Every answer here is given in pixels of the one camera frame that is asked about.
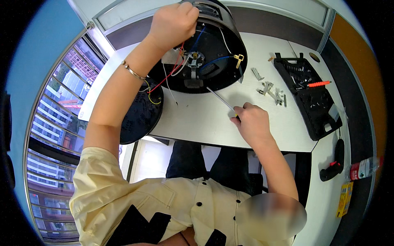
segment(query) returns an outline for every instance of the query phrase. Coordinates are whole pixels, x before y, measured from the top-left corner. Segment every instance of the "yellow box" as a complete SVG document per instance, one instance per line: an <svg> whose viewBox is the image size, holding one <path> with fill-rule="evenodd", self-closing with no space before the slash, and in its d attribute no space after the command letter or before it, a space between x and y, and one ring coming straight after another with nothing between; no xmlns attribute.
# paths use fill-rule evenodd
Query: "yellow box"
<svg viewBox="0 0 394 246"><path fill-rule="evenodd" d="M337 217L342 217L348 212L351 192L353 191L353 182L342 185L341 196L339 198L338 210L336 211Z"/></svg>

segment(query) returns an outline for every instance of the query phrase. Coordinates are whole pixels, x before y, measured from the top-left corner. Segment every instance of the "window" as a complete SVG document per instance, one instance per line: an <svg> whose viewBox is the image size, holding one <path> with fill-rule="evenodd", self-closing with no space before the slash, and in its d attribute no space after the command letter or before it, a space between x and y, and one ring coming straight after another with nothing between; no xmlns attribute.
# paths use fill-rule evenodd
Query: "window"
<svg viewBox="0 0 394 246"><path fill-rule="evenodd" d="M51 71L30 122L25 150L28 198L37 232L48 244L77 243L79 238L69 209L87 126L78 113L90 89L87 85L104 66L102 54L92 45L82 36L69 47Z"/></svg>

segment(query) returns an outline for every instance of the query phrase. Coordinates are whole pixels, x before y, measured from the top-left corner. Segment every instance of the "blue wall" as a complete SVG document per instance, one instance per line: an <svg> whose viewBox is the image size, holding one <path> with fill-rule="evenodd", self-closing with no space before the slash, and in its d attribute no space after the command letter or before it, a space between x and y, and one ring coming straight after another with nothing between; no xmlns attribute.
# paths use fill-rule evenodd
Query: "blue wall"
<svg viewBox="0 0 394 246"><path fill-rule="evenodd" d="M48 0L25 30L14 54L6 90L11 95L11 151L15 172L15 194L30 223L23 180L23 142L28 118L40 86L56 59L82 31L84 25L67 0Z"/></svg>

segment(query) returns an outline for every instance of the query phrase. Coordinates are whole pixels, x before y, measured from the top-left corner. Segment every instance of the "black tool case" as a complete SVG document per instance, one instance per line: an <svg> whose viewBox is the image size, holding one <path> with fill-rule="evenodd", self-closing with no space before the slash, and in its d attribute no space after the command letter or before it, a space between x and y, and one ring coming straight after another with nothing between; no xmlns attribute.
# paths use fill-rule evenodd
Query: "black tool case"
<svg viewBox="0 0 394 246"><path fill-rule="evenodd" d="M275 53L275 55L274 66L293 94L310 138L317 141L341 127L341 118L335 121L328 114L334 101L325 85L307 87L307 84L321 82L322 79L303 57L303 53L300 53L300 58L282 58L280 53ZM325 130L326 124L330 124L331 130Z"/></svg>

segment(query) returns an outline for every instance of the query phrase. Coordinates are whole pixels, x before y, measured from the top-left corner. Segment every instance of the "bottle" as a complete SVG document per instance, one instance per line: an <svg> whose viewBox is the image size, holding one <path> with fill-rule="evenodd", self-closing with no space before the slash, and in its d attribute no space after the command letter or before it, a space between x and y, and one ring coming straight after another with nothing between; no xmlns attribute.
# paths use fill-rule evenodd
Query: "bottle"
<svg viewBox="0 0 394 246"><path fill-rule="evenodd" d="M353 181L372 176L383 165L382 157L370 157L348 166L345 171L345 180Z"/></svg>

